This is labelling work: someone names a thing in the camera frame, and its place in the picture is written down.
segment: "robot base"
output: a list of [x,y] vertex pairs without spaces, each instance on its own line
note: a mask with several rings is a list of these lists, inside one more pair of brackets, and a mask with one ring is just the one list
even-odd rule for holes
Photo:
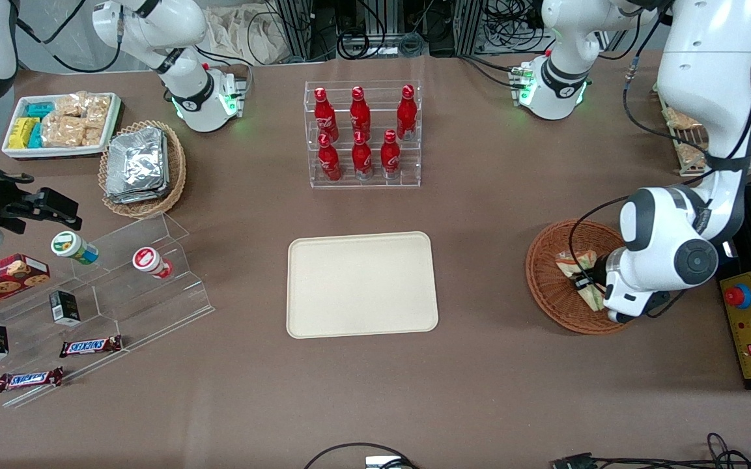
[[[569,95],[559,98],[554,89],[546,84],[541,71],[547,59],[547,56],[542,55],[531,62],[523,62],[509,72],[509,82],[517,87],[511,90],[511,96],[515,99],[515,106],[527,107],[542,119],[559,120],[571,115],[575,106],[584,99],[586,82],[577,91],[569,87]],[[562,89],[560,93],[563,94],[566,90]]]
[[[208,73],[214,78],[214,92],[210,98],[202,103],[202,107],[197,111],[187,111],[181,109],[173,99],[178,116],[187,122],[188,127],[196,132],[212,132],[217,130],[227,121],[242,115],[242,104],[244,104],[244,89],[239,88],[233,82],[233,75],[223,74],[216,68],[211,68]],[[226,83],[234,83],[232,89],[226,86]]]

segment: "red-capped bottle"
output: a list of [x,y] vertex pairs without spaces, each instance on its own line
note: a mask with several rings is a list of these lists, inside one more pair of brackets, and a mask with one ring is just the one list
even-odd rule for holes
[[355,177],[366,181],[373,177],[373,152],[360,130],[354,133],[355,145],[352,147],[352,164]]
[[340,180],[340,178],[343,177],[343,170],[340,168],[340,160],[337,158],[337,150],[332,146],[330,137],[327,134],[321,134],[318,137],[318,143],[320,145],[320,151],[318,151],[320,168],[324,170],[328,180]]
[[399,104],[399,125],[396,127],[396,136],[402,142],[416,139],[416,115],[419,106],[415,100],[416,90],[413,85],[405,84],[401,89],[401,103]]
[[395,142],[395,130],[384,131],[384,144],[381,145],[381,169],[384,178],[396,179],[401,175],[401,149]]
[[356,86],[352,89],[352,106],[349,107],[349,115],[352,116],[352,131],[363,133],[366,142],[369,142],[369,125],[372,118],[369,115],[369,104],[363,99],[363,88]]
[[334,107],[326,98],[326,89],[315,89],[315,120],[318,121],[318,128],[321,134],[330,137],[331,142],[337,142],[337,119],[334,116]]

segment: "red switch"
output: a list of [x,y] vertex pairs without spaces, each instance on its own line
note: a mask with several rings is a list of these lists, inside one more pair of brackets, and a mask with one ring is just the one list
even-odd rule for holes
[[723,299],[726,305],[746,309],[751,306],[751,290],[746,285],[737,284],[723,292]]

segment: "clear acrylic display stand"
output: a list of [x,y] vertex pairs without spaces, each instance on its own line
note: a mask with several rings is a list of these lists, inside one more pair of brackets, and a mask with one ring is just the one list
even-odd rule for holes
[[[416,89],[416,137],[413,141],[399,142],[401,145],[401,175],[396,179],[384,178],[381,170],[381,145],[384,143],[384,130],[393,128],[398,122],[397,110],[401,102],[401,89],[411,84]],[[363,88],[369,109],[372,113],[369,146],[373,152],[373,177],[367,181],[355,178],[352,166],[352,123],[349,120],[349,106],[352,104],[352,88]],[[339,139],[334,143],[343,178],[331,181],[320,168],[318,159],[318,124],[315,120],[315,89],[325,88],[328,101],[334,107]],[[306,122],[306,151],[309,154],[309,180],[313,188],[349,189],[360,187],[419,187],[422,184],[422,83],[420,80],[378,80],[357,82],[306,82],[304,94]]]
[[[3,373],[21,374],[63,368],[63,386],[127,353],[214,311],[205,285],[191,272],[178,242],[188,232],[166,214],[138,220],[92,241],[98,261],[72,261],[74,278],[33,288],[0,305],[0,326],[8,328],[8,356]],[[173,264],[167,279],[135,269],[133,253],[152,246]],[[74,294],[81,323],[60,326],[51,318],[48,296],[61,290]],[[85,341],[122,335],[123,349],[112,353],[60,358],[63,341]],[[23,406],[56,387],[39,386],[2,394],[3,406]]]

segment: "white tray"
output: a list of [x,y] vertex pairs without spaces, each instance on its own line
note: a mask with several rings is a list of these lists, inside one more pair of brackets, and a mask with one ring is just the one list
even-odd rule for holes
[[430,238],[412,231],[295,240],[286,323],[295,339],[434,329]]
[[100,156],[104,148],[107,147],[110,137],[112,137],[112,131],[114,130],[115,123],[117,121],[117,114],[120,112],[120,98],[113,92],[92,92],[96,96],[108,96],[112,98],[112,103],[109,105],[109,112],[106,116],[106,122],[104,124],[104,133],[100,137],[100,143],[98,145],[89,145],[87,147],[72,147],[72,148],[41,148],[41,149],[10,149],[8,148],[8,138],[13,131],[13,126],[16,124],[16,119],[25,116],[25,107],[33,103],[47,103],[54,102],[57,98],[67,96],[66,94],[49,94],[47,96],[26,96],[19,98],[17,101],[16,109],[13,110],[13,116],[11,116],[11,122],[8,125],[8,131],[5,134],[4,141],[2,142],[2,152],[13,158],[13,160],[56,160],[56,158],[75,158],[81,155]]

